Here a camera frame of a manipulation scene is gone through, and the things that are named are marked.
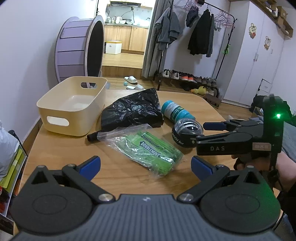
black sleeve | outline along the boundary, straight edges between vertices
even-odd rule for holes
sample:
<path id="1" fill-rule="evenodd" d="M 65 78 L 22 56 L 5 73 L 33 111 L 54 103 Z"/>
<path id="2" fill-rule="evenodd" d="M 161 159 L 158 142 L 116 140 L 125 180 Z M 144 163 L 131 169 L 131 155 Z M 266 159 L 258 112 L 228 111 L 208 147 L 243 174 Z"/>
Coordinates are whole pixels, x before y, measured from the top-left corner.
<path id="1" fill-rule="evenodd" d="M 278 196 L 278 201 L 281 204 L 281 209 L 288 216 L 294 234 L 296 234 L 296 183 L 289 192 L 281 192 Z"/>

slipper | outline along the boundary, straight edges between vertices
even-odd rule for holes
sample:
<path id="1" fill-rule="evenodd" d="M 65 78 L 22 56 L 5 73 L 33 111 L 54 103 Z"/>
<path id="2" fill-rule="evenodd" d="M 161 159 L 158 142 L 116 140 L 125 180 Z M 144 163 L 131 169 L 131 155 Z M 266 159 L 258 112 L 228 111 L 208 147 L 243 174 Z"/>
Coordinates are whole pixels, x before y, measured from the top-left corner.
<path id="1" fill-rule="evenodd" d="M 130 77 L 124 77 L 124 79 L 128 82 L 130 82 L 131 84 L 136 84 L 138 83 L 137 79 L 134 76 L 130 76 Z"/>
<path id="2" fill-rule="evenodd" d="M 127 90 L 145 90 L 145 88 L 142 85 L 137 85 L 137 86 L 127 86 L 126 87 Z"/>

kitchen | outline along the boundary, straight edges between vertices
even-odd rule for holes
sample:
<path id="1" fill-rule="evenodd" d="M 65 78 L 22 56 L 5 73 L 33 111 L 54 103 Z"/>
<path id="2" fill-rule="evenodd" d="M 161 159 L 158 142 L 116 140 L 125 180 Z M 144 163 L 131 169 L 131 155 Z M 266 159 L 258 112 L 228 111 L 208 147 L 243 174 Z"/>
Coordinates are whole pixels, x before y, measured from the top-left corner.
<path id="1" fill-rule="evenodd" d="M 105 20 L 105 43 L 122 41 L 120 54 L 104 54 L 103 69 L 115 77 L 118 76 L 114 73 L 115 68 L 110 66 L 129 68 L 131 72 L 140 73 L 155 0 L 100 1 L 104 0 L 98 2 L 98 14 Z"/>

basket handle hole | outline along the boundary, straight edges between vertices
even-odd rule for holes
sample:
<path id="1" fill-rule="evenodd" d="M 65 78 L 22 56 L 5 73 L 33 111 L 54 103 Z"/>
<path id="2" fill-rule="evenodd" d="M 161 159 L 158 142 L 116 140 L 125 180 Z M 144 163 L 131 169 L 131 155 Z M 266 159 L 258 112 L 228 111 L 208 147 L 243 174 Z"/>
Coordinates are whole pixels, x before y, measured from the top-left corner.
<path id="1" fill-rule="evenodd" d="M 97 88 L 97 84 L 96 84 L 96 83 L 86 83 L 86 82 L 82 82 L 82 83 L 81 83 L 81 87 L 82 87 L 82 88 L 86 88 L 86 89 L 96 89 L 96 88 Z"/>
<path id="2" fill-rule="evenodd" d="M 48 116 L 47 121 L 50 124 L 57 125 L 57 126 L 69 126 L 70 125 L 69 121 L 67 119 L 65 119 L 65 118 Z"/>

mouse sticker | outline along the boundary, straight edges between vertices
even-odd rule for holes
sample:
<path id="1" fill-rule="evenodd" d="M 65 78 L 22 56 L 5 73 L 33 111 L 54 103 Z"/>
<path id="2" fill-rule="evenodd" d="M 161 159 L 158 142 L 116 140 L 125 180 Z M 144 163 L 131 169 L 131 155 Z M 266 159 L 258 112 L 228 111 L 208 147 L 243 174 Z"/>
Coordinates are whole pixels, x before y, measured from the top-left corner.
<path id="1" fill-rule="evenodd" d="M 265 48 L 266 50 L 268 50 L 269 47 L 270 47 L 271 39 L 270 39 L 268 36 L 266 36 L 265 38 L 266 38 L 266 39 L 265 39 L 264 48 Z"/>
<path id="2" fill-rule="evenodd" d="M 251 27 L 249 27 L 249 34 L 252 39 L 256 37 L 256 29 L 257 27 L 253 23 L 251 23 Z"/>

